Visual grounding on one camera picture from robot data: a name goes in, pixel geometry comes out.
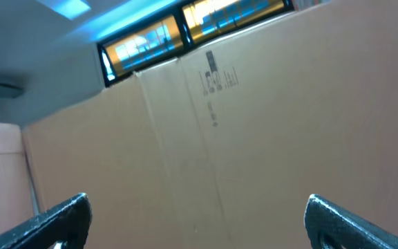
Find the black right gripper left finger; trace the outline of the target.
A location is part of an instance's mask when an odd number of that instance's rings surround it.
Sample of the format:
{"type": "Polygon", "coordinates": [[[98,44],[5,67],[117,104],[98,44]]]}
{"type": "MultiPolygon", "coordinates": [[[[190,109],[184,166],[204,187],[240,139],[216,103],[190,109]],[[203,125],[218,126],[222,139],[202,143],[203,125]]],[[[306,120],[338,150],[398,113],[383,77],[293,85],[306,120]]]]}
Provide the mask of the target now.
{"type": "Polygon", "coordinates": [[[0,234],[0,249],[64,248],[83,249],[91,226],[92,211],[88,196],[74,197],[0,234]]]}

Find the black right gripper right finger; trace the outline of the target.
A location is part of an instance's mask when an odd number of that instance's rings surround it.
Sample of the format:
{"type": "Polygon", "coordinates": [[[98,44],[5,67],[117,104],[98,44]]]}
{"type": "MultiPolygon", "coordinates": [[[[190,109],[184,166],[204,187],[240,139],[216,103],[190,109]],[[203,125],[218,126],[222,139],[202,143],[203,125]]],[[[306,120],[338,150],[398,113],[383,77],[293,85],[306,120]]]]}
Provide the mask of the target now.
{"type": "Polygon", "coordinates": [[[318,194],[309,196],[304,225],[313,249],[398,249],[398,236],[318,194]]]}

